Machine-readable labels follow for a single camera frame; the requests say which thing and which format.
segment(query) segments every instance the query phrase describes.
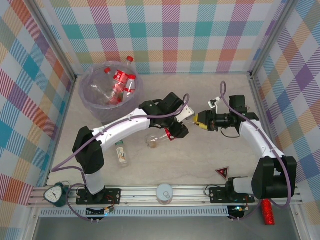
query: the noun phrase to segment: red triangle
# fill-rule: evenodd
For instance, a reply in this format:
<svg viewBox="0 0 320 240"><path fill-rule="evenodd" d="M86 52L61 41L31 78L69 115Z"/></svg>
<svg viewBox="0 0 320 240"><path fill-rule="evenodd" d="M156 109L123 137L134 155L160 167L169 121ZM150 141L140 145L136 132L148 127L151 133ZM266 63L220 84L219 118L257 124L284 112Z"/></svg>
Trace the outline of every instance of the red triangle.
<svg viewBox="0 0 320 240"><path fill-rule="evenodd" d="M225 180L228 179L228 173L229 173L229 167L223 167L215 170L221 177L223 177Z"/></svg>

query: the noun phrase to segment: plastic bin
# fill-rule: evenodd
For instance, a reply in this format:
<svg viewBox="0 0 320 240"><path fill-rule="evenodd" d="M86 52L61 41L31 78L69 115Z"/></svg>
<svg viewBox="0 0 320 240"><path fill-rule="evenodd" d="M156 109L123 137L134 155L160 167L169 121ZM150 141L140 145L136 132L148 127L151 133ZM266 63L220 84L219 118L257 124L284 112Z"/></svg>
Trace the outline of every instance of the plastic bin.
<svg viewBox="0 0 320 240"><path fill-rule="evenodd" d="M94 81L103 81L106 79L104 69L111 68L113 76L117 68L123 64L118 61L108 61L91 66L82 76L79 83L78 93L83 102L83 105L92 113L92 115L101 121L103 124L109 124L118 120L136 109L142 101L143 97L143 82L137 71L131 66L126 67L128 71L136 75L135 92L133 96L126 102L121 102L117 105L103 105L100 99L97 99L91 90L91 85Z"/></svg>

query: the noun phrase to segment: checkered fabric backdrop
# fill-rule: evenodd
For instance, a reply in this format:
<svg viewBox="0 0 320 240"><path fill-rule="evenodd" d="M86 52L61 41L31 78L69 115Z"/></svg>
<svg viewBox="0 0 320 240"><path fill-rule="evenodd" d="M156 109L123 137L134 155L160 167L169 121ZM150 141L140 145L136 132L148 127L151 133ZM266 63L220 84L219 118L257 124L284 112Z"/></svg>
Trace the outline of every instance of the checkered fabric backdrop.
<svg viewBox="0 0 320 240"><path fill-rule="evenodd" d="M272 19L267 31L265 32L262 41L260 42L259 48L255 52L253 61L251 62L251 65L250 65L248 71L251 72L253 70L253 68L254 68L254 66L255 66L255 64L257 62L257 59L260 56L260 53L261 53L262 49L264 49L264 47L266 46L266 43L267 43L267 41L269 39L269 36L273 32L274 27L276 26L276 23L277 23L279 17L281 16L281 14L282 14L282 11L284 10L284 8L286 6L287 1L288 0L281 0L281 3L279 5L278 9L276 10L275 15L273 16L273 19Z"/></svg>
<svg viewBox="0 0 320 240"><path fill-rule="evenodd" d="M320 1L300 0L256 79L277 145L297 163L320 239Z"/></svg>
<svg viewBox="0 0 320 240"><path fill-rule="evenodd" d="M0 5L0 239L13 240L45 177L72 80L23 0Z"/></svg>
<svg viewBox="0 0 320 240"><path fill-rule="evenodd" d="M37 0L73 67L81 72L94 63L123 61L130 55L139 73L207 73L247 72L269 10L280 1L45 2L51 10Z"/></svg>

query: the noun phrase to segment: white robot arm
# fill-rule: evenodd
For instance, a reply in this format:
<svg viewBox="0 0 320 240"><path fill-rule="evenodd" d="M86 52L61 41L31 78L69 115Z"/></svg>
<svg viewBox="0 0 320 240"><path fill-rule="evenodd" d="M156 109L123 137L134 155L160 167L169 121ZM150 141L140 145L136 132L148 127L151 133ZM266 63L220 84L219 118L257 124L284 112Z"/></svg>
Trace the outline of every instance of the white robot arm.
<svg viewBox="0 0 320 240"><path fill-rule="evenodd" d="M229 113L218 114L217 97L209 102L211 110L200 112L195 122L208 131L233 127L244 137L259 159L253 177L232 177L225 184L228 198L234 199L238 194L254 195L258 199L286 198L288 185L285 171L288 173L291 195L295 193L297 162L291 156L285 156L270 140L262 129L258 116L248 112L244 95L229 97ZM276 154L285 165L281 167Z"/></svg>
<svg viewBox="0 0 320 240"><path fill-rule="evenodd" d="M182 105L184 108L178 115L161 117L174 113ZM164 100L145 101L127 116L105 126L92 130L88 127L81 128L74 143L73 152L76 152L89 139L100 134L75 156L83 168L89 192L96 195L105 188L101 173L105 163L103 152L115 143L136 132L153 127L166 128L173 137L184 138L189 131L183 125L183 120L194 114L195 112L172 92Z"/></svg>

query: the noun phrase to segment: round white container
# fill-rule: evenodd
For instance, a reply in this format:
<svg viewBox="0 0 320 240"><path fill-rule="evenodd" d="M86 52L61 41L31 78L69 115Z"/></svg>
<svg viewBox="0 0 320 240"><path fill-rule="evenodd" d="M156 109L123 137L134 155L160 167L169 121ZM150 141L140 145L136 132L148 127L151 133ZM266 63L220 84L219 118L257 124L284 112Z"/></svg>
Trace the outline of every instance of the round white container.
<svg viewBox="0 0 320 240"><path fill-rule="evenodd" d="M174 197L173 188L166 183L160 184L156 189L156 199L160 204L166 205L171 203Z"/></svg>

